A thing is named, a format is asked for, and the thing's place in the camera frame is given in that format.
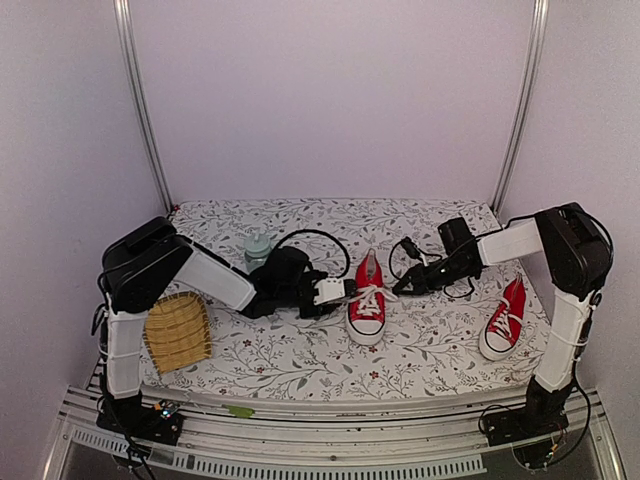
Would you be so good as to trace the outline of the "red sneaker with laces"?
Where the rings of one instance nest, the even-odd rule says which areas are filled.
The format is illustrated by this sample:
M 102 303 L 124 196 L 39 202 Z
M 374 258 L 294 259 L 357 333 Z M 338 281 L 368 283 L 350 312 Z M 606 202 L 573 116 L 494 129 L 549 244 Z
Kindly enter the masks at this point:
M 350 339 L 362 346 L 374 346 L 386 329 L 386 304 L 398 297 L 383 280 L 376 251 L 369 249 L 355 275 L 356 292 L 348 302 L 346 328 Z

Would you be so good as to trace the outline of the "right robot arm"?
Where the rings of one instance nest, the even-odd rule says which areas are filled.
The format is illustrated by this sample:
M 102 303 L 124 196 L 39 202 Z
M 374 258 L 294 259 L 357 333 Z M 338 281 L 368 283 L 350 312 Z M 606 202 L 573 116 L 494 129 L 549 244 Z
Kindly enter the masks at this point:
M 518 412 L 517 427 L 537 436 L 576 388 L 575 368 L 589 341 L 592 313 L 614 260 L 609 232 L 577 203 L 515 217 L 498 230 L 471 233 L 462 217 L 438 228 L 446 255 L 409 268 L 394 285 L 396 295 L 422 296 L 483 269 L 541 253 L 554 286 L 554 310 L 546 350 Z

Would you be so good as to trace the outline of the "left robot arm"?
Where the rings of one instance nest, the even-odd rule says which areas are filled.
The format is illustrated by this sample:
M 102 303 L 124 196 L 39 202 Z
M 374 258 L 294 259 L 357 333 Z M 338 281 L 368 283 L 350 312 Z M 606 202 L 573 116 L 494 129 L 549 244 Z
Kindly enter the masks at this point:
M 140 350 L 151 309 L 177 283 L 211 297 L 249 319 L 295 308 L 303 318 L 334 311 L 349 294 L 344 276 L 312 267 L 308 256 L 284 241 L 266 263 L 244 273 L 219 255 L 156 217 L 110 245 L 102 256 L 97 285 L 103 297 L 91 332 L 101 337 L 103 385 L 111 419 L 128 434 L 148 426 L 139 405 Z

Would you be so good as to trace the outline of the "floral patterned table mat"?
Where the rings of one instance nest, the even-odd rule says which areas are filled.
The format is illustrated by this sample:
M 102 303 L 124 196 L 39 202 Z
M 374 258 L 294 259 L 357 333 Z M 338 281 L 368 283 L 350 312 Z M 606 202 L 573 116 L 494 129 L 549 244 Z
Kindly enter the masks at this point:
M 440 254 L 437 229 L 456 217 L 475 234 L 498 226 L 484 203 L 420 199 L 192 201 L 181 204 L 171 221 L 178 233 L 235 266 L 244 263 L 244 239 L 257 232 L 299 248 L 332 275 L 353 276 L 374 249 L 385 283 L 392 284 L 410 265 L 399 240 L 409 237 L 426 252 Z M 384 336 L 374 346 L 350 339 L 345 306 L 318 319 L 283 309 L 253 320 L 206 297 L 212 356 L 161 375 L 142 337 L 141 385 L 310 402 L 423 399 L 526 385 L 550 331 L 533 289 L 526 292 L 515 351 L 490 361 L 479 350 L 481 331 L 518 274 L 525 275 L 518 261 L 502 263 L 444 292 L 390 303 Z

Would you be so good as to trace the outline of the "green tape piece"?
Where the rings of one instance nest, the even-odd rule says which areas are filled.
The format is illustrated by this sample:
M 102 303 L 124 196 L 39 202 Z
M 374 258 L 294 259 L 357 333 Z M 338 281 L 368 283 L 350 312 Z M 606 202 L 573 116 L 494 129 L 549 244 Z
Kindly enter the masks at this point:
M 224 408 L 228 413 L 236 418 L 249 419 L 255 414 L 255 410 L 249 407 L 242 407 L 237 405 L 224 405 Z

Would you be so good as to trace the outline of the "woven bamboo basket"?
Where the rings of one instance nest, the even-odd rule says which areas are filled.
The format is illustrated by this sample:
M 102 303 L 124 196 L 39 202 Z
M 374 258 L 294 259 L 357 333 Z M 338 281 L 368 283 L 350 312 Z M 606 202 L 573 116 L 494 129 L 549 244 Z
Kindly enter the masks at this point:
M 209 359 L 212 340 L 202 297 L 180 292 L 159 299 L 149 311 L 143 339 L 161 375 Z

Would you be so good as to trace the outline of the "front aluminium rail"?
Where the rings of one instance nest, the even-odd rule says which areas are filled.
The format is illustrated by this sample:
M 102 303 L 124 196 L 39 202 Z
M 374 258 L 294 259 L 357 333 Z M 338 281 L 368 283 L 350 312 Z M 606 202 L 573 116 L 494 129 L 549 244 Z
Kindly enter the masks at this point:
M 129 466 L 124 438 L 97 424 L 96 384 L 67 390 L 54 423 L 46 479 L 624 479 L 627 471 L 595 390 L 567 403 L 560 462 L 533 470 L 512 444 L 490 446 L 478 423 L 491 405 L 515 408 L 522 388 L 406 400 L 310 402 L 246 399 L 145 388 L 184 416 L 176 446 L 147 443 Z M 255 410 L 236 418 L 224 405 Z

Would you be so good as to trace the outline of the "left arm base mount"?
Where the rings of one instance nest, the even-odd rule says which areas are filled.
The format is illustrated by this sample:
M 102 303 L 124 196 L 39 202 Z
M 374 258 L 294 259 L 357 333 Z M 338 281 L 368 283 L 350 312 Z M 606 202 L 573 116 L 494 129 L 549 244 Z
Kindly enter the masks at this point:
M 180 413 L 165 417 L 159 410 L 134 403 L 101 403 L 97 426 L 133 440 L 147 440 L 176 446 L 181 436 L 184 416 Z

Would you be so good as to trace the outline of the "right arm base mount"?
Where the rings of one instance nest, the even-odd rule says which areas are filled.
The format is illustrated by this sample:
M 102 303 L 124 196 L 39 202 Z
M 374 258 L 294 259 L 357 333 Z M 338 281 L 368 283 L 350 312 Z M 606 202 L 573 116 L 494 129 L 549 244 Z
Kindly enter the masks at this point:
M 549 404 L 540 396 L 527 398 L 520 408 L 491 405 L 479 418 L 479 430 L 490 446 L 561 432 L 568 426 L 564 407 Z

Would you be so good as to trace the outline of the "right aluminium frame post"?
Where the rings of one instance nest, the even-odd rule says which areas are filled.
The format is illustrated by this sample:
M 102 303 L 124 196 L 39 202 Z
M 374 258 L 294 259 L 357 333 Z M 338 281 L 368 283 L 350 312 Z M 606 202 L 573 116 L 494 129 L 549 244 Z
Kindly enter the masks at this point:
M 490 202 L 491 210 L 496 216 L 500 215 L 500 212 L 504 207 L 508 190 L 515 173 L 519 150 L 526 129 L 528 114 L 532 104 L 536 80 L 543 54 L 549 4 L 550 2 L 548 0 L 535 0 L 533 2 L 532 21 L 520 93 L 504 159 L 502 161 L 496 188 Z

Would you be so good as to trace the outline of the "aluminium frame post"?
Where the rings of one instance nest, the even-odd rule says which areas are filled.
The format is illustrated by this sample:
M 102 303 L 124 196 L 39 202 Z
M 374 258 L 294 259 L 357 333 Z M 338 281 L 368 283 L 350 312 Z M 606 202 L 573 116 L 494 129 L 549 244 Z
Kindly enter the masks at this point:
M 490 202 L 491 210 L 496 216 L 500 215 L 500 212 L 504 207 L 508 190 L 515 173 L 519 150 L 526 129 L 528 114 L 532 104 L 536 80 L 543 54 L 549 4 L 550 2 L 548 0 L 535 0 L 533 2 L 532 21 L 520 93 L 504 159 L 502 161 L 496 188 Z
M 114 0 L 113 7 L 121 53 L 141 133 L 143 148 L 150 165 L 160 201 L 165 211 L 171 213 L 174 208 L 174 202 L 160 158 L 151 115 L 146 101 L 142 73 L 136 50 L 130 2 L 126 0 Z

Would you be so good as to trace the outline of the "left aluminium frame post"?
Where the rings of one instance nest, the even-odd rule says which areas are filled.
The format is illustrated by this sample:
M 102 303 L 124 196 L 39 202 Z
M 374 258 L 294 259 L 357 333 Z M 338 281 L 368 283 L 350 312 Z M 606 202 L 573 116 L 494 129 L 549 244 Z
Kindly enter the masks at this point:
M 114 0 L 113 7 L 121 53 L 141 133 L 143 148 L 150 165 L 160 201 L 165 211 L 171 213 L 174 208 L 174 202 L 160 158 L 151 115 L 146 101 L 142 73 L 136 50 L 130 2 L 126 0 Z

